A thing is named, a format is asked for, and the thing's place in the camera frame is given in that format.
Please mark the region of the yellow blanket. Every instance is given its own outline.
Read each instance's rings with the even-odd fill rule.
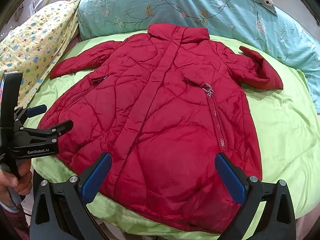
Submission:
[[[18,105],[26,107],[78,28],[80,0],[49,4],[0,43],[0,76],[20,71]]]

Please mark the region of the silver zipper pull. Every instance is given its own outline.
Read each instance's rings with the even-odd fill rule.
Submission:
[[[210,97],[212,97],[212,94],[213,94],[213,89],[212,89],[212,86],[210,86],[209,84],[205,84],[207,87],[209,87],[209,89],[208,90],[206,90],[205,88],[203,88],[202,90],[204,91],[204,92],[206,92],[207,94],[208,94],[208,97],[210,98]]]

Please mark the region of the blue gripper pad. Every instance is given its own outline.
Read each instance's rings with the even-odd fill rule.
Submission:
[[[33,108],[29,108],[26,111],[26,116],[28,118],[37,116],[39,114],[44,114],[47,111],[47,106],[46,105],[41,105],[41,106],[35,106]]]
[[[94,200],[103,181],[110,171],[111,166],[112,157],[109,153],[107,153],[82,186],[81,201],[83,204],[87,205]]]
[[[216,155],[214,165],[233,201],[242,206],[246,200],[246,195],[245,187],[240,179],[220,154]]]

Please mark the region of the jacket sleeve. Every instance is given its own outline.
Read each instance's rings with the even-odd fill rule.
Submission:
[[[50,78],[60,77],[88,68],[100,67],[107,58],[121,45],[121,41],[107,41],[85,50],[76,57],[68,58],[57,64],[50,73]]]
[[[240,50],[244,55],[235,54],[229,48],[226,48],[224,53],[228,58],[225,63],[237,82],[263,90],[283,89],[279,74],[267,60],[246,47],[241,46]]]

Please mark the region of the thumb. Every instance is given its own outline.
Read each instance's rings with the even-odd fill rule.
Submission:
[[[0,170],[0,186],[17,187],[19,181],[13,174]]]

